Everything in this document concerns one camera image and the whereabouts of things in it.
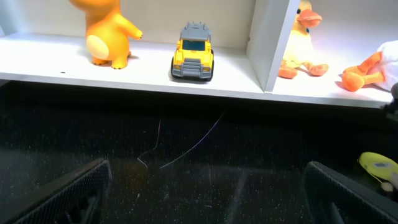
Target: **yellow oval object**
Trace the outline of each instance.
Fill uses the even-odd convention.
[[[109,56],[108,46],[101,38],[95,35],[89,35],[86,38],[86,44],[90,54],[96,58],[106,60]]]
[[[371,175],[384,180],[390,180],[393,172],[398,174],[398,164],[396,162],[374,152],[362,153],[358,162]]]

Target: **white plush toy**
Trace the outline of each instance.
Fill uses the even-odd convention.
[[[366,84],[391,91],[395,83],[398,83],[398,40],[382,44],[361,65],[343,72],[343,84],[349,91],[357,91]]]

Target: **toy car's front grille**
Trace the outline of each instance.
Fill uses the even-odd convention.
[[[186,58],[183,64],[182,76],[201,78],[200,59]]]

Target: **toy car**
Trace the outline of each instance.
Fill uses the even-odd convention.
[[[210,81],[214,71],[211,31],[202,23],[188,23],[181,31],[172,60],[174,78],[199,78]]]

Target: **duck's orange beak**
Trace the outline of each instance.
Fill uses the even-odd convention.
[[[321,23],[322,17],[318,13],[313,12],[311,9],[302,11],[297,18],[297,21],[304,27],[316,27]]]

